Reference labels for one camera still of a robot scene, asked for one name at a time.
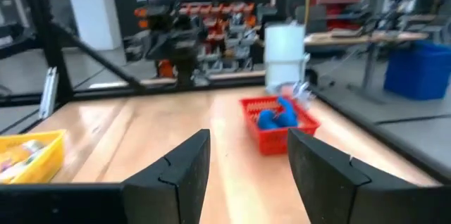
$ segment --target black metal frame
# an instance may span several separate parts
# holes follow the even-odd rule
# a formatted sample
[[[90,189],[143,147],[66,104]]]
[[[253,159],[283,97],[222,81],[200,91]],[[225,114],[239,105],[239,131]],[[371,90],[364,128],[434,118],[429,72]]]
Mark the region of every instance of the black metal frame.
[[[32,19],[36,27],[37,38],[42,44],[42,48],[45,53],[45,57],[49,67],[57,67],[59,72],[59,85],[57,91],[56,102],[59,107],[64,106],[69,101],[87,101],[94,99],[116,98],[116,97],[132,97],[137,95],[152,95],[152,94],[170,94],[176,92],[196,91],[196,90],[209,90],[220,89],[226,87],[246,87],[255,85],[264,85],[264,77],[246,77],[246,78],[233,78],[226,80],[213,80],[211,85],[205,87],[194,88],[182,88],[176,87],[174,84],[166,84],[159,86],[144,86],[139,83],[138,80],[124,73],[121,68],[109,63],[102,58],[96,51],[88,47],[81,42],[76,36],[72,35],[70,31],[67,31],[64,27],[56,24],[52,20],[50,14],[49,3],[47,0],[28,0],[30,5],[30,11]],[[95,61],[102,64],[105,69],[110,70],[118,77],[126,81],[129,85],[127,87],[114,87],[108,89],[86,89],[76,90],[73,89],[68,76],[66,64],[63,59],[63,52],[61,51],[61,45],[56,42],[55,37],[59,35],[69,39],[76,47],[80,48],[87,55],[91,56]],[[449,183],[451,178],[446,176],[444,172],[437,168],[437,165],[419,157],[416,153],[409,150],[406,146],[400,145],[393,135],[389,135],[385,130],[377,128],[374,124],[367,122],[362,117],[352,113],[351,111],[344,110],[342,107],[334,104],[326,96],[322,95],[320,91],[312,89],[319,99],[330,105],[332,108],[349,118],[352,122],[365,129],[372,134],[376,139],[386,144],[397,153],[403,155],[406,159],[417,165],[424,171],[426,171],[433,178]],[[22,94],[11,97],[1,97],[0,107],[3,106],[19,106],[38,104],[40,101],[40,94]],[[28,129],[39,124],[40,120],[36,121]]]

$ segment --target metal pole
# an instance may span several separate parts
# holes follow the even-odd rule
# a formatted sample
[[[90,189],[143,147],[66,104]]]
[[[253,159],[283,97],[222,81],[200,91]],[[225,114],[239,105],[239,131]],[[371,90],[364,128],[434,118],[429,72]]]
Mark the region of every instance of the metal pole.
[[[124,71],[119,68],[118,66],[115,66],[110,61],[106,60],[104,57],[102,57],[100,54],[98,54],[94,49],[87,46],[82,40],[80,40],[75,35],[72,35],[69,31],[67,31],[63,26],[59,25],[58,23],[52,23],[51,25],[55,31],[61,35],[63,38],[66,38],[69,40],[69,42],[72,42],[77,48],[79,48],[81,51],[85,52],[88,56],[90,56],[92,59],[103,65],[107,70],[117,75],[122,80],[125,80],[130,86],[135,88],[138,91],[141,91],[144,89],[144,86],[141,85],[141,83],[136,80],[134,77],[124,73]]]
[[[38,42],[44,50],[44,55],[49,67],[57,67],[59,72],[59,84],[57,100],[64,104],[73,97],[73,88],[70,83],[66,63],[64,61],[61,45],[56,33],[51,27],[53,16],[50,12],[48,0],[27,0],[30,7],[32,21],[35,25]]]

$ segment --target item in yellow basket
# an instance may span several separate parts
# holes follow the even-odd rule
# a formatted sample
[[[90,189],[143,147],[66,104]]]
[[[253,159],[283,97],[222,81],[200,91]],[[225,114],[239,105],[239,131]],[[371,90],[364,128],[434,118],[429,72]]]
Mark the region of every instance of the item in yellow basket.
[[[0,184],[9,183],[17,175],[21,174],[25,170],[25,168],[27,168],[27,164],[24,161],[16,163],[14,166],[7,168],[5,171],[0,173]]]
[[[0,154],[0,172],[14,166],[16,163],[27,160],[42,148],[44,148],[44,145],[41,142],[30,140],[19,146],[7,149]]]

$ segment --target white pillar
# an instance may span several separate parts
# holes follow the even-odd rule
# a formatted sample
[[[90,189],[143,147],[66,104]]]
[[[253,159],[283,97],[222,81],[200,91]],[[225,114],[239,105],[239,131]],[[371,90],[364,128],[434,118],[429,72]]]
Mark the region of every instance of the white pillar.
[[[81,40],[96,50],[121,46],[114,0],[70,0]]]

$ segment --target red basket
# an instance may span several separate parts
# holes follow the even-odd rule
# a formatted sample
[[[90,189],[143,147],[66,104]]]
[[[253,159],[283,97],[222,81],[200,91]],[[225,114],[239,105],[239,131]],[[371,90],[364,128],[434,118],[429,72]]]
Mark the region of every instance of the red basket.
[[[242,99],[242,112],[245,115],[246,126],[251,136],[257,141],[259,150],[264,155],[284,154],[287,152],[288,127],[275,130],[260,130],[257,119],[260,111],[271,109],[276,113],[283,112],[283,107],[277,102],[277,97],[261,97],[255,99]],[[314,135],[319,127],[319,122],[312,118],[295,101],[290,100],[297,114],[299,126],[302,132]]]

